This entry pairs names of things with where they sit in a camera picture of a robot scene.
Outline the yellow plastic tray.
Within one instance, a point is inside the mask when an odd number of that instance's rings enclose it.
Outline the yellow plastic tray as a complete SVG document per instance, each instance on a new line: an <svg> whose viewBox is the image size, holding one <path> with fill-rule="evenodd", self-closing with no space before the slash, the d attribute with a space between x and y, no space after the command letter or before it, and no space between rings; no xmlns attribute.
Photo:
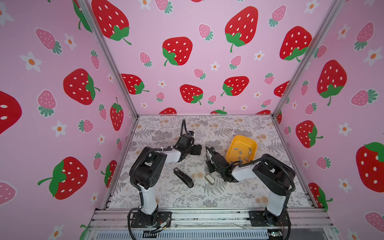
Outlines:
<svg viewBox="0 0 384 240"><path fill-rule="evenodd" d="M226 154L228 163L242 161L244 164L255 159L258 144L253 139L237 135L233 138Z"/></svg>

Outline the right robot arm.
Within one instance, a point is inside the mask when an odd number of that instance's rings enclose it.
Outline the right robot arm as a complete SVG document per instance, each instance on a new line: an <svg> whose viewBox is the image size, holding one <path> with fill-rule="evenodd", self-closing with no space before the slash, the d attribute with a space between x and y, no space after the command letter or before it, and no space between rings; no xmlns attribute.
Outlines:
<svg viewBox="0 0 384 240"><path fill-rule="evenodd" d="M269 154L263 154L261 158L246 164L242 161L229 164L213 147L206 147L206 156L209 172L218 173L225 182L258 179L270 190L265 210L250 211L249 221L252 226L291 226L287 207L291 193L296 190L296 173L291 167Z"/></svg>

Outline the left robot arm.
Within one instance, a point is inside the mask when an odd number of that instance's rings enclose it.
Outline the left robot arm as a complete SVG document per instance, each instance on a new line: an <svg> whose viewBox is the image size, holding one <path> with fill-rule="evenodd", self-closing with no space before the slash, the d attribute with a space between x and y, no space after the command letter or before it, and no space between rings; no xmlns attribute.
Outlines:
<svg viewBox="0 0 384 240"><path fill-rule="evenodd" d="M194 132L187 130L186 120L182 121L181 133L174 146L168 148L145 147L132 165L130 183L139 191L139 219L147 225L154 225L158 218L159 207L156 202L155 185L166 163L178 163L187 156L199 156L201 145L195 144Z"/></svg>

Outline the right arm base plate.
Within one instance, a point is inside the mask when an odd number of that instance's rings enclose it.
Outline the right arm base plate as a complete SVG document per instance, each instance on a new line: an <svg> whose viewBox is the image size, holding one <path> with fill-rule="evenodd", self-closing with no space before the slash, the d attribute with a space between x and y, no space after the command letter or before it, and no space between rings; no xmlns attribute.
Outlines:
<svg viewBox="0 0 384 240"><path fill-rule="evenodd" d="M249 211L248 221L252 227L288 227L291 224L290 217L283 210L279 216L264 211Z"/></svg>

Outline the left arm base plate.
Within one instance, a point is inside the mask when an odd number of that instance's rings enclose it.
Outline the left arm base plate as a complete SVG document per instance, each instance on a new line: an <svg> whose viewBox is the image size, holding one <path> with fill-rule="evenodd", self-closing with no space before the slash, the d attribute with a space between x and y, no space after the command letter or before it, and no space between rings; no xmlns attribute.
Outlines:
<svg viewBox="0 0 384 240"><path fill-rule="evenodd" d="M172 220L172 212L154 212L152 215L147 215L141 211L135 212L130 219L131 228L157 228L170 227Z"/></svg>

